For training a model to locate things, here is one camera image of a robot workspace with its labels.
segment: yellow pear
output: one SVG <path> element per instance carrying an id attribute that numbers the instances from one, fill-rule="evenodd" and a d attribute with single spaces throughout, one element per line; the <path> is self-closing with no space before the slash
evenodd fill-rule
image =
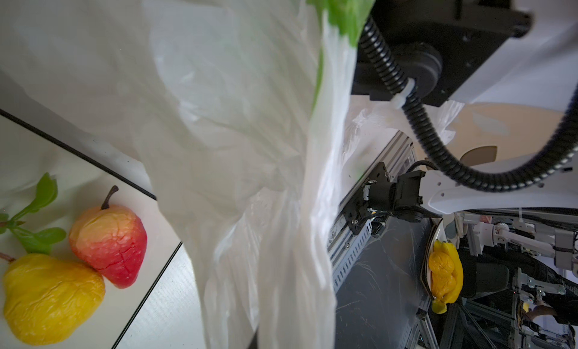
<path id="1" fill-rule="evenodd" d="M 30 345 L 68 338 L 101 304 L 102 275 L 83 263 L 28 254 L 4 273 L 4 317 L 12 333 Z"/>

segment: plant sprig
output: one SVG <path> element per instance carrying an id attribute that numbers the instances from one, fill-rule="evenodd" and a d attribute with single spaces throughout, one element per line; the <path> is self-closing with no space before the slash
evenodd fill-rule
<path id="1" fill-rule="evenodd" d="M 0 214 L 0 234 L 10 230 L 18 238 L 18 241 L 24 246 L 26 252 L 48 255 L 52 249 L 51 245 L 64 240 L 67 237 L 65 230 L 54 227 L 44 229 L 33 233 L 20 227 L 25 221 L 20 221 L 27 214 L 36 213 L 41 208 L 51 204 L 58 196 L 58 185 L 56 179 L 51 179 L 50 175 L 44 173 L 42 178 L 36 184 L 36 196 L 34 200 L 16 215 L 9 219 L 8 214 Z"/>

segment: scratched surface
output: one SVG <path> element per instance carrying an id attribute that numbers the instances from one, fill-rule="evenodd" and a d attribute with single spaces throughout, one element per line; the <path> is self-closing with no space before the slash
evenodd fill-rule
<path id="1" fill-rule="evenodd" d="M 403 348 L 426 297 L 419 279 L 429 220 L 390 218 L 337 292 L 336 349 Z"/>

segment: pear stem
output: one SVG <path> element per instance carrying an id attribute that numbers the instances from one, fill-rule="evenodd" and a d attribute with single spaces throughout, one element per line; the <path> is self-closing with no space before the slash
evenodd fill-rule
<path id="1" fill-rule="evenodd" d="M 16 261 L 16 259 L 11 257 L 10 255 L 3 254 L 2 252 L 0 252 L 0 259 L 4 259 L 4 260 L 8 261 L 8 263 L 12 263 L 12 261 Z"/>
<path id="2" fill-rule="evenodd" d="M 109 191 L 109 194 L 106 195 L 105 201 L 102 203 L 101 210 L 106 210 L 107 208 L 110 208 L 108 201 L 110 200 L 110 197 L 113 195 L 113 193 L 117 192 L 118 190 L 119 187 L 117 185 L 112 186 L 112 188 Z"/>

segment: zip tie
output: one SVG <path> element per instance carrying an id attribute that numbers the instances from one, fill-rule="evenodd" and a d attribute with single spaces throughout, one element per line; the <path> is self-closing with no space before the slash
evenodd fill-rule
<path id="1" fill-rule="evenodd" d="M 405 104 L 408 95 L 412 92 L 413 88 L 415 87 L 415 80 L 413 78 L 408 78 L 408 83 L 402 89 L 400 93 L 397 93 L 392 99 L 391 104 L 397 110 L 401 109 Z"/>

